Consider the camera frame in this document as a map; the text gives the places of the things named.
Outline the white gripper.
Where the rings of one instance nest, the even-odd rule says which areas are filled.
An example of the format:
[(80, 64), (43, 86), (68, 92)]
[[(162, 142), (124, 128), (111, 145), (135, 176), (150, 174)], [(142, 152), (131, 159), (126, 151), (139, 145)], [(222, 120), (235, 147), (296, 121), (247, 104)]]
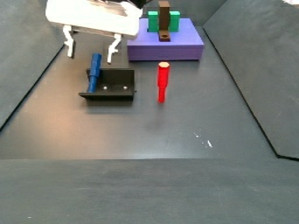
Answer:
[(48, 0), (46, 17), (55, 25), (63, 26), (68, 47), (68, 57), (74, 55), (72, 29), (80, 32), (94, 32), (102, 35), (115, 35), (107, 51), (107, 63), (112, 62), (112, 55), (118, 53), (122, 35), (134, 39), (139, 33), (139, 18), (143, 10), (131, 0)]

